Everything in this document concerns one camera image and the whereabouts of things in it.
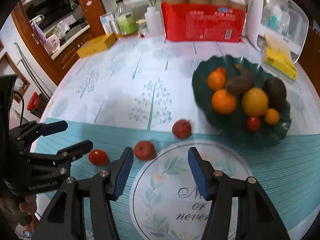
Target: avocado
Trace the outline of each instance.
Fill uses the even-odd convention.
[[[268,78],[263,85],[263,90],[268,95],[269,107],[280,112],[285,105],[287,90],[283,82],[276,77]]]

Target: cherry tomato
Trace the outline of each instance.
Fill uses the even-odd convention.
[[[221,72],[225,77],[227,77],[227,71],[223,67],[217,67],[215,71]]]
[[[256,132],[260,128],[260,117],[258,116],[249,116],[247,119],[247,129],[250,132]]]
[[[187,139],[191,135],[190,121],[180,119],[172,126],[172,133],[178,139]]]
[[[149,141],[140,141],[134,147],[133,154],[141,161],[150,161],[156,157],[155,146]]]
[[[93,149],[89,153],[89,161],[96,166],[105,166],[109,163],[108,155],[99,149]]]

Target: blue gripper pad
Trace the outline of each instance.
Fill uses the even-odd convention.
[[[127,183],[127,179],[131,170],[131,166],[133,163],[133,150],[130,148],[129,153],[127,154],[123,165],[116,177],[116,189],[114,195],[116,199],[122,195],[125,184]]]
[[[188,151],[188,163],[200,195],[206,201],[212,200],[208,191],[214,172],[211,164],[202,160],[195,147],[191,147]]]

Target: green fruit bowl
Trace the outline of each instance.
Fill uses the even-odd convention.
[[[238,97],[236,110],[230,115],[222,115],[213,110],[211,97],[213,92],[207,85],[209,74],[217,67],[223,67],[227,71],[228,79],[238,76],[239,71],[234,66],[239,64],[242,67],[249,68],[254,75],[254,87],[263,88],[266,79],[273,77],[265,72],[261,65],[250,63],[246,58],[233,58],[226,55],[224,57],[211,57],[203,61],[192,76],[192,88],[197,105],[204,111],[208,122],[222,130],[222,134],[233,143],[252,148],[265,149],[278,145],[287,134],[291,125],[290,104],[286,101],[284,108],[280,112],[280,121],[271,126],[261,120],[259,131],[252,133],[246,128],[247,116],[241,107],[241,98]]]

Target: cabinet door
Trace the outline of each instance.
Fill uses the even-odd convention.
[[[105,34],[100,16],[103,15],[104,9],[100,0],[78,0],[82,8],[83,14],[90,24],[90,28],[95,37]]]
[[[94,38],[93,33],[91,29],[86,30],[84,33],[82,33],[78,38],[78,44],[82,46],[85,44],[87,41],[92,40]]]
[[[75,39],[70,45],[68,45],[54,60],[60,71],[65,75],[74,63],[79,59],[77,50],[80,45]]]

